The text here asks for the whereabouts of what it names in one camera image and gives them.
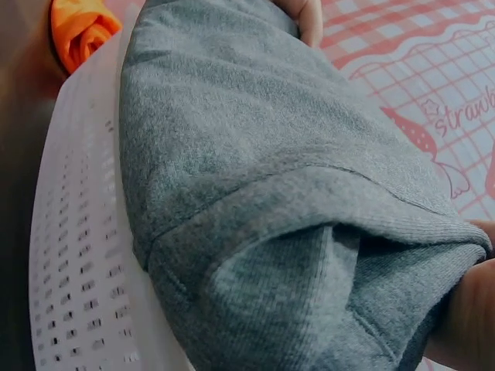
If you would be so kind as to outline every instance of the gray sweatshirt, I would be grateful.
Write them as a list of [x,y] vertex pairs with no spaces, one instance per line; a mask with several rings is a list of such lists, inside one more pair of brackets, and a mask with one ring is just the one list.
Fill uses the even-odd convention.
[[201,370],[412,370],[490,253],[264,0],[148,0],[121,75],[134,252]]

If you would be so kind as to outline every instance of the dark background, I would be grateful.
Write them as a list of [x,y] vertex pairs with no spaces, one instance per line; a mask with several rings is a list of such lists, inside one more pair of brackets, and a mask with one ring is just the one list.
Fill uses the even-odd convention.
[[29,231],[39,162],[64,73],[47,0],[0,1],[0,359],[35,369],[28,305]]

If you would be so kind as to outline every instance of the orange fabric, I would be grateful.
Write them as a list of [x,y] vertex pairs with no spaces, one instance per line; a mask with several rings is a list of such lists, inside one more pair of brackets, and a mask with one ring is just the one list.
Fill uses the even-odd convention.
[[56,52],[69,73],[122,27],[101,0],[53,0],[50,18]]

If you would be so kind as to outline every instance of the bedsheet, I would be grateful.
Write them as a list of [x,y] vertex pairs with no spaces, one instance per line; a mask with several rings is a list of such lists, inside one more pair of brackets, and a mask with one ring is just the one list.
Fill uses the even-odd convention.
[[333,65],[430,156],[463,217],[495,218],[495,2],[323,0],[323,11]]

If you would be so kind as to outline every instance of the laundry basket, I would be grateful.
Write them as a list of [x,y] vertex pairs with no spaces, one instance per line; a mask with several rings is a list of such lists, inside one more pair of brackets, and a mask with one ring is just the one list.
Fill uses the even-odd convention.
[[29,311],[36,369],[188,370],[131,252],[121,190],[118,90],[138,8],[62,87],[36,189]]

